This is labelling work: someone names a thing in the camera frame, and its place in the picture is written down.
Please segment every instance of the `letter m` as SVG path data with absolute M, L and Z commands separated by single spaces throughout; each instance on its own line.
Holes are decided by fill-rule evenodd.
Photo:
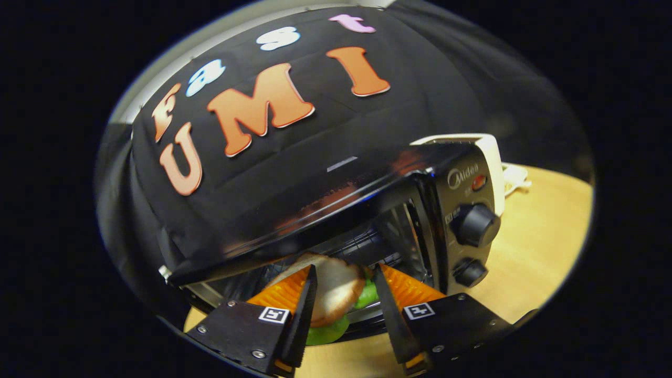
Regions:
M 240 124 L 263 137 L 268 131 L 268 107 L 273 110 L 271 123 L 283 128 L 310 116 L 315 107 L 305 102 L 290 79 L 289 63 L 269 67 L 257 76 L 252 97 L 231 88 L 218 94 L 208 104 L 214 112 L 226 139 L 226 156 L 233 157 L 252 143 L 252 136 L 243 133 Z

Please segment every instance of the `black fabric cover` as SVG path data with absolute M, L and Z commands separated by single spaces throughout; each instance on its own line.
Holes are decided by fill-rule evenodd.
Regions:
M 376 32 L 361 34 L 328 19 L 342 13 L 364 19 Z M 294 26 L 295 43 L 263 51 L 260 35 Z M 359 98 L 343 67 L 326 56 L 346 46 L 366 49 L 366 59 L 390 82 L 382 94 Z M 221 59 L 226 71 L 187 98 L 189 78 Z M 228 88 L 252 95 L 262 70 L 290 63 L 290 77 L 313 115 L 253 137 L 234 158 L 208 102 Z M 151 113 L 175 84 L 173 120 L 159 143 Z M 167 143 L 186 122 L 200 156 L 203 178 L 190 196 L 178 194 L 159 164 Z M 97 163 L 97 210 L 103 240 L 124 279 L 152 310 L 181 327 L 184 304 L 157 272 L 199 250 L 216 250 L 222 226 L 259 209 L 312 172 L 369 148 L 408 143 L 435 134 L 491 133 L 503 161 L 553 169 L 588 180 L 575 164 L 589 159 L 580 126 L 552 84 L 481 28 L 422 1 L 402 0 L 387 10 L 330 8 L 298 13 L 257 26 L 196 57 L 144 105 L 134 124 L 108 125 Z M 187 164 L 175 148 L 178 166 Z

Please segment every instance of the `toaster oven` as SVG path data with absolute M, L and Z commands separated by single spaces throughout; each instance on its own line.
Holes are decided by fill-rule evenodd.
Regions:
M 222 247 L 162 273 L 209 313 L 260 292 L 302 252 L 391 266 L 453 295 L 487 274 L 503 212 L 502 167 L 491 135 L 440 135 L 372 149 L 231 222 Z M 380 303 L 347 313 L 339 341 L 385 332 Z

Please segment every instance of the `pink letter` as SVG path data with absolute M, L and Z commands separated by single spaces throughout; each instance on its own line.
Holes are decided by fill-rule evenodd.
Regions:
M 352 17 L 347 14 L 335 15 L 329 21 L 338 21 L 344 28 L 357 33 L 373 33 L 376 31 L 372 26 L 364 26 L 359 23 L 363 21 L 360 17 Z

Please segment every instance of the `red indicator light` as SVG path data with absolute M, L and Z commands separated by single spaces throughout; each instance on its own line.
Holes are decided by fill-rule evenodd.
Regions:
M 479 190 L 483 189 L 483 186 L 485 186 L 485 183 L 488 182 L 488 178 L 485 177 L 485 175 L 480 175 L 474 179 L 474 183 L 471 184 L 471 190 L 478 192 Z

